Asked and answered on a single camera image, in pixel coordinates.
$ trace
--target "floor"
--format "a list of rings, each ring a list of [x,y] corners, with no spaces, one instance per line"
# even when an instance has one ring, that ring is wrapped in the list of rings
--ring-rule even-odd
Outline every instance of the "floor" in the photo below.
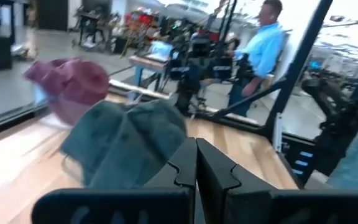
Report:
[[[34,31],[19,29],[17,40],[25,41],[36,46],[39,60],[53,60],[56,58],[83,57],[87,60],[100,64],[107,73],[114,73],[128,67],[128,59],[118,55],[105,55],[96,52],[86,52],[71,46],[77,34],[61,32]],[[0,114],[34,103],[37,89],[23,78],[23,73],[31,66],[32,62],[16,62],[12,70],[0,71]],[[134,68],[113,75],[111,78],[123,82],[131,80],[134,76]],[[145,71],[144,78],[151,75]],[[166,92],[175,91],[176,83],[167,83]],[[206,92],[207,105],[221,109],[227,106],[227,93],[229,85],[213,84]],[[264,124],[270,113],[274,101],[265,97],[254,103],[249,111],[249,118]],[[283,128],[286,132],[297,134],[306,138],[314,138],[319,133],[318,124],[322,122],[324,115],[316,103],[308,96],[291,96],[283,114]]]

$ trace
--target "jeans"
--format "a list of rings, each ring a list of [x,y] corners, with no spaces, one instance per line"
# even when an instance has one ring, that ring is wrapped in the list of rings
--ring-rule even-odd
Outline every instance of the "jeans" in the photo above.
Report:
[[[242,96],[242,89],[244,89],[244,87],[246,85],[248,85],[251,82],[251,79],[248,78],[244,78],[241,85],[239,84],[234,84],[231,88],[231,91],[229,93],[229,104],[228,106],[231,106],[243,99],[245,99],[245,97]],[[260,87],[260,84],[258,84],[257,88],[255,88],[254,92],[252,94],[254,94]],[[247,116],[247,112],[251,106],[252,102],[246,103],[244,105],[241,105],[239,107],[237,107],[234,111],[232,111],[232,113],[237,114],[239,116],[243,116],[246,117]]]

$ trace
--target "table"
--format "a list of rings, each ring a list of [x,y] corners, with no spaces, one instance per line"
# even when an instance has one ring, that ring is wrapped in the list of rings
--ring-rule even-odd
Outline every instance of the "table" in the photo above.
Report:
[[[84,34],[85,22],[89,20],[90,22],[97,23],[100,20],[100,18],[97,15],[89,14],[89,13],[80,13],[78,15],[80,17],[80,42],[79,43],[81,45],[83,34]]]
[[[107,100],[125,101],[117,95]],[[276,188],[297,189],[266,139],[205,120],[186,120],[186,125],[190,137],[205,138]],[[50,114],[0,133],[0,223],[30,224],[32,206],[42,195],[81,187],[62,169],[64,155],[58,149],[69,132]],[[78,169],[73,162],[69,166]]]
[[[153,60],[148,60],[136,55],[129,57],[129,62],[131,65],[135,66],[135,83],[133,83],[133,85],[140,86],[140,83],[142,82],[143,70],[146,69],[157,74],[154,91],[158,91],[161,82],[161,76],[165,73],[165,64]]]

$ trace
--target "red equipment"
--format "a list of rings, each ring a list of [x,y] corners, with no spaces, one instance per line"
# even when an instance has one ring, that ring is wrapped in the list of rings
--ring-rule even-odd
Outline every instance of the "red equipment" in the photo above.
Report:
[[[201,29],[198,34],[204,34],[205,33],[205,30],[204,29]],[[209,33],[209,39],[211,39],[213,42],[218,42],[219,40],[219,33],[217,32],[210,32]]]
[[[126,22],[137,21],[142,24],[151,25],[154,20],[154,16],[147,15],[141,12],[133,12],[125,16]]]

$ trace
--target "man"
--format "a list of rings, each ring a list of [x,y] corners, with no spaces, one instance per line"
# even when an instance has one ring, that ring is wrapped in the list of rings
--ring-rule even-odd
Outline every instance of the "man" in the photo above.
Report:
[[[254,94],[262,80],[273,70],[284,43],[284,33],[277,22],[282,8],[279,0],[264,1],[258,15],[260,28],[257,34],[246,48],[227,52],[236,60],[240,60],[244,54],[249,54],[248,60],[256,75],[253,79],[244,79],[241,85],[233,85],[229,94],[229,106]],[[249,107],[250,104],[241,106],[233,113],[247,116]]]

